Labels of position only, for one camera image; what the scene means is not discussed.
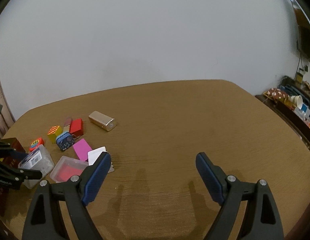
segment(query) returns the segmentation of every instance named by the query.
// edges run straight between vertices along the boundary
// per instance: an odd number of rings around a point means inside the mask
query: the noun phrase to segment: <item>blue tin box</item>
[[[56,144],[62,151],[67,150],[74,143],[75,143],[75,140],[73,136],[67,131],[63,132],[62,134],[56,137]]]

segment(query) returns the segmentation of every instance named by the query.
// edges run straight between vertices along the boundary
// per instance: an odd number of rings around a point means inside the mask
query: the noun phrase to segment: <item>blue gripper pad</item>
[[[202,180],[204,181],[204,184],[213,201],[217,202],[219,205],[222,205],[225,201],[223,197],[223,187],[201,153],[197,154],[195,163],[197,171],[202,177]]]
[[[80,191],[82,203],[87,206],[88,203],[95,200],[97,193],[111,166],[111,157],[107,152],[102,152],[95,163],[87,166],[81,174]]]

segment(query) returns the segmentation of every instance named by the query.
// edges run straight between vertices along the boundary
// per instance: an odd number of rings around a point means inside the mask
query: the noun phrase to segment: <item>gold power bank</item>
[[[114,118],[111,118],[97,111],[92,112],[88,117],[92,123],[100,126],[106,131],[112,130],[117,125],[117,122]]]

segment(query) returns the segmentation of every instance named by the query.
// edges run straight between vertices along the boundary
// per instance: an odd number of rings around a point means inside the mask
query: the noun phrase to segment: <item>white wall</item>
[[[294,76],[295,27],[289,0],[11,0],[0,80],[16,119],[147,82],[226,79],[256,94]]]

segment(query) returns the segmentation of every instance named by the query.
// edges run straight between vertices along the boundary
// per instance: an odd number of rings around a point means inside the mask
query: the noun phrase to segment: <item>clear plastic box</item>
[[[83,170],[88,166],[88,162],[62,156],[50,177],[55,182],[65,182],[73,175],[81,175]]]
[[[49,151],[44,145],[39,145],[30,154],[28,154],[19,164],[18,167],[29,170],[39,170],[42,172],[42,178],[45,177],[53,168],[54,162],[51,159]],[[23,184],[31,189],[40,179],[25,179]]]

